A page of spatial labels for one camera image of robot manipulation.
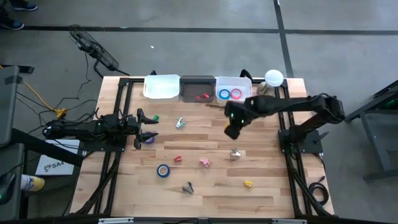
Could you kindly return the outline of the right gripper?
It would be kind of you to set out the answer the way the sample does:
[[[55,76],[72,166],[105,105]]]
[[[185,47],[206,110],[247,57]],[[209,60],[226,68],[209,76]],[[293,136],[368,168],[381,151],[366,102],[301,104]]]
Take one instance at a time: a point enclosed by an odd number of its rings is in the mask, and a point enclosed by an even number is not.
[[[242,126],[252,122],[252,97],[244,101],[227,101],[224,108],[224,115],[229,119],[229,125],[224,129],[225,135],[231,139],[237,139]]]

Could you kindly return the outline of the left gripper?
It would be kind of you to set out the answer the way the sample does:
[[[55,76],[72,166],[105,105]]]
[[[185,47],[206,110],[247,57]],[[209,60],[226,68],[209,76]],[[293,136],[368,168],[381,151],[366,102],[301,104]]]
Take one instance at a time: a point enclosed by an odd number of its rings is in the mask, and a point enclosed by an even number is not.
[[[136,149],[141,148],[141,144],[152,144],[155,141],[157,133],[141,133],[139,134],[138,123],[143,124],[158,124],[159,122],[147,118],[142,110],[142,108],[137,109],[137,118],[133,115],[128,115],[124,118],[123,124],[123,135],[124,136],[136,136],[134,140],[134,147]]]

